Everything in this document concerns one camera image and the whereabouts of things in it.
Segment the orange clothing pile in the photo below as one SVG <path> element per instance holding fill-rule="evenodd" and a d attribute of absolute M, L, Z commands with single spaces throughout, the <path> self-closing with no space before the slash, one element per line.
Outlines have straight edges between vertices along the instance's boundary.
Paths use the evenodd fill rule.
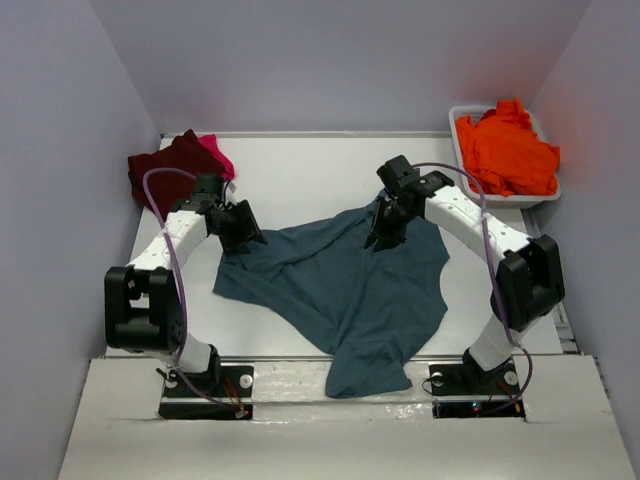
<path fill-rule="evenodd" d="M 538 139 L 520 100 L 499 101 L 476 125 L 471 116 L 460 117 L 456 130 L 464 168 L 485 193 L 507 197 L 556 192 L 560 149 Z"/>

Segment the clothing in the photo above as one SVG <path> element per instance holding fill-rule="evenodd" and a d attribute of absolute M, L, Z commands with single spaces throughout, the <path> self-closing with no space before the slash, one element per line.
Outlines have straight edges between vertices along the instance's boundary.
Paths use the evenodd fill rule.
<path fill-rule="evenodd" d="M 520 100 L 499 101 L 476 125 L 470 115 L 460 117 L 456 131 L 464 168 L 485 193 L 506 197 L 556 192 L 560 149 L 538 139 Z"/>
<path fill-rule="evenodd" d="M 202 137 L 198 137 L 198 141 L 200 145 L 209 150 L 213 158 L 215 158 L 218 163 L 220 163 L 224 167 L 224 173 L 222 177 L 225 180 L 233 180 L 236 176 L 235 168 L 233 167 L 233 163 L 231 160 L 227 158 L 227 156 L 220 151 L 218 148 L 218 139 L 213 133 L 209 135 L 203 135 Z"/>
<path fill-rule="evenodd" d="M 406 242 L 364 249 L 375 202 L 332 219 L 263 231 L 267 245 L 225 256 L 214 292 L 263 305 L 334 355 L 325 391 L 360 397 L 411 387 L 402 366 L 436 332 L 449 259 L 438 227 L 416 218 Z"/>
<path fill-rule="evenodd" d="M 225 165 L 200 144 L 193 130 L 187 130 L 184 135 L 174 138 L 167 148 L 152 154 L 143 153 L 129 157 L 131 194 L 149 208 L 147 196 L 142 189 L 142 177 L 147 171 L 159 167 L 179 168 L 193 175 L 215 173 L 224 176 L 226 172 Z M 191 196 L 193 186 L 193 180 L 182 175 L 158 173 L 149 177 L 149 191 L 158 204 L 163 219 L 167 218 L 167 214 L 178 200 Z"/>

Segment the pink cloth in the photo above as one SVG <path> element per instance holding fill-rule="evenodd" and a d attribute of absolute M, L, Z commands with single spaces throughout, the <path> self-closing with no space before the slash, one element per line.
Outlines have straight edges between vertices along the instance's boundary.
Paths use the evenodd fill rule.
<path fill-rule="evenodd" d="M 205 135 L 203 137 L 199 137 L 200 145 L 211 152 L 211 155 L 224 167 L 224 173 L 222 174 L 225 180 L 233 180 L 236 176 L 235 169 L 233 168 L 233 163 L 229 160 L 224 153 L 220 151 L 218 148 L 218 140 L 216 136 L 212 133 L 210 135 Z"/>

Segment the teal cloth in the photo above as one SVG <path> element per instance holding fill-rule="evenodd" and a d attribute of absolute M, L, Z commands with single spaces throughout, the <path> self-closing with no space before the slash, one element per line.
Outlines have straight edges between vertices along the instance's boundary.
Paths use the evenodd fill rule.
<path fill-rule="evenodd" d="M 350 398 L 411 387 L 402 366 L 447 311 L 440 273 L 449 259 L 438 228 L 416 218 L 407 241 L 364 249 L 375 202 L 327 220 L 264 231 L 267 245 L 225 256 L 214 292 L 263 305 L 333 355 L 326 395 Z"/>

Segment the purple wall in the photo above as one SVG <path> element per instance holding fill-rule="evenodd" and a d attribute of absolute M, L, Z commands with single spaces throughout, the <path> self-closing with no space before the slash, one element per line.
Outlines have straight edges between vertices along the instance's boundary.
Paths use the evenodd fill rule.
<path fill-rule="evenodd" d="M 640 2 L 594 0 L 533 108 L 562 149 L 562 198 L 537 215 L 562 248 L 571 325 L 580 346 L 600 359 L 636 474 L 639 92 Z"/>
<path fill-rule="evenodd" d="M 445 130 L 533 100 L 589 0 L 91 0 L 163 132 Z"/>
<path fill-rule="evenodd" d="M 86 0 L 4 2 L 0 65 L 0 477 L 56 478 L 159 137 Z"/>

